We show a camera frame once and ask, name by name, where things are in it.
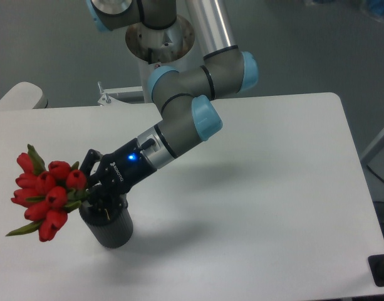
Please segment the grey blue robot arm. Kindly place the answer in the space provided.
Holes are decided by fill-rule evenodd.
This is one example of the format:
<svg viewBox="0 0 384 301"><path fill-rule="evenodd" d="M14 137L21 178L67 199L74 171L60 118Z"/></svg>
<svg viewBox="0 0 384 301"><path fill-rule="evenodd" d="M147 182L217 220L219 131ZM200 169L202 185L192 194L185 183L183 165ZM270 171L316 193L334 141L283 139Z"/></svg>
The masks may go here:
<svg viewBox="0 0 384 301"><path fill-rule="evenodd" d="M161 121L111 154L90 150L81 170L88 177L86 213L118 213L124 194L222 128L212 101L250 89L258 81L254 57L241 51L223 1L188 1L203 64L178 71L171 65L182 40L175 1L88 1L103 31L138 25L139 44L155 65L147 95Z"/></svg>

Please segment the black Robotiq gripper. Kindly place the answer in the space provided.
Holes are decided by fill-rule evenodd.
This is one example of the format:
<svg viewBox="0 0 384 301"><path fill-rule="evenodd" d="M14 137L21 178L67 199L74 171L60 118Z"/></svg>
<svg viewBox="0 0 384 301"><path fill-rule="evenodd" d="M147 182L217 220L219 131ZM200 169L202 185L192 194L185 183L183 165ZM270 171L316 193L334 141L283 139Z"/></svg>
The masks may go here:
<svg viewBox="0 0 384 301"><path fill-rule="evenodd" d="M100 162L92 174L93 166ZM157 171L156 167L142 154L138 140L134 138L116 151L102 155L90 149L80 166L90 186L87 208L94 213L111 216L114 212L128 207L126 193L131 188Z"/></svg>

